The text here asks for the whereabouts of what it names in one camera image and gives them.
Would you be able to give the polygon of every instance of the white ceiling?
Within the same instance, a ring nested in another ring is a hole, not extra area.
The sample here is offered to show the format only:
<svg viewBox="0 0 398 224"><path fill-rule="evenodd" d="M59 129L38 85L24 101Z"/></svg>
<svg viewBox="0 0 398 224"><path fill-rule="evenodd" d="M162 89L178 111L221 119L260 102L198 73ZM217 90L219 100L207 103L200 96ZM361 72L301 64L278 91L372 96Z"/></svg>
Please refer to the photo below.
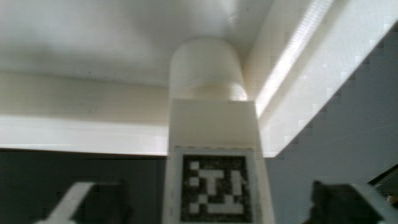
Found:
<svg viewBox="0 0 398 224"><path fill-rule="evenodd" d="M0 71L168 87L182 43L249 54L272 0L0 0Z"/></svg>
<svg viewBox="0 0 398 224"><path fill-rule="evenodd" d="M168 155L171 56L216 36L274 157L397 21L397 0L0 0L0 148Z"/></svg>

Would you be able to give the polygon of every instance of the gray wall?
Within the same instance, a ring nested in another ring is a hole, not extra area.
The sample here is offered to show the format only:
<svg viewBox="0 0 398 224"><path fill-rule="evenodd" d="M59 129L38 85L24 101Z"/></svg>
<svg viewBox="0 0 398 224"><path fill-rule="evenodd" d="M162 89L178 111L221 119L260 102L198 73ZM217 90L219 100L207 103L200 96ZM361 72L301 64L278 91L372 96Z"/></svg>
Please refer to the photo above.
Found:
<svg viewBox="0 0 398 224"><path fill-rule="evenodd" d="M278 224L299 224L308 218L315 180L367 183L397 163L398 33L392 32L296 141L267 159Z"/></svg>
<svg viewBox="0 0 398 224"><path fill-rule="evenodd" d="M267 159L278 224L303 223L312 183L367 183L398 163L398 33L392 33L297 141ZM0 222L49 214L79 180L125 179L134 223L161 223L164 158L0 151Z"/></svg>

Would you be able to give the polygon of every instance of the black object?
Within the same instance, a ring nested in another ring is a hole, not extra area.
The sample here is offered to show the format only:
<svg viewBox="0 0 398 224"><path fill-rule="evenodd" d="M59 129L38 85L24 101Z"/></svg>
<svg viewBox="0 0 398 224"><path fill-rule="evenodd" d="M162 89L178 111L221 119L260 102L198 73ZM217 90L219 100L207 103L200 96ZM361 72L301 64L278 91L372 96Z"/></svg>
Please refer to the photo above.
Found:
<svg viewBox="0 0 398 224"><path fill-rule="evenodd" d="M313 183L313 208L306 224L377 224L383 216L349 184Z"/></svg>
<svg viewBox="0 0 398 224"><path fill-rule="evenodd" d="M123 183L97 183L72 217L77 224L129 224L129 199L129 187Z"/></svg>
<svg viewBox="0 0 398 224"><path fill-rule="evenodd" d="M370 185L374 185L395 209L398 209L398 164L370 181Z"/></svg>

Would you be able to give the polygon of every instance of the white wall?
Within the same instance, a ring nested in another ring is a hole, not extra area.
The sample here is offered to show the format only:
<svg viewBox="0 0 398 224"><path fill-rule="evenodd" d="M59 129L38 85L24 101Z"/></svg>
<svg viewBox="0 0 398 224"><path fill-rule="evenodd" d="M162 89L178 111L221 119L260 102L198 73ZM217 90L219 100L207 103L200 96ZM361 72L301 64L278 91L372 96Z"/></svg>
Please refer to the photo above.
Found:
<svg viewBox="0 0 398 224"><path fill-rule="evenodd" d="M0 73L0 147L166 155L166 88Z"/></svg>

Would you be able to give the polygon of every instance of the white column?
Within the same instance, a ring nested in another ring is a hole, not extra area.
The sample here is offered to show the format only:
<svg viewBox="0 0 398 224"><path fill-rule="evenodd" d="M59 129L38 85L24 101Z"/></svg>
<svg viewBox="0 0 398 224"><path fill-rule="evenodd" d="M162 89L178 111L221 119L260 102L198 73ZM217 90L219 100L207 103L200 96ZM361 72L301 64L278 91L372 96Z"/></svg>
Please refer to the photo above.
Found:
<svg viewBox="0 0 398 224"><path fill-rule="evenodd" d="M217 38L189 41L171 61L171 98L248 100L235 49Z"/></svg>

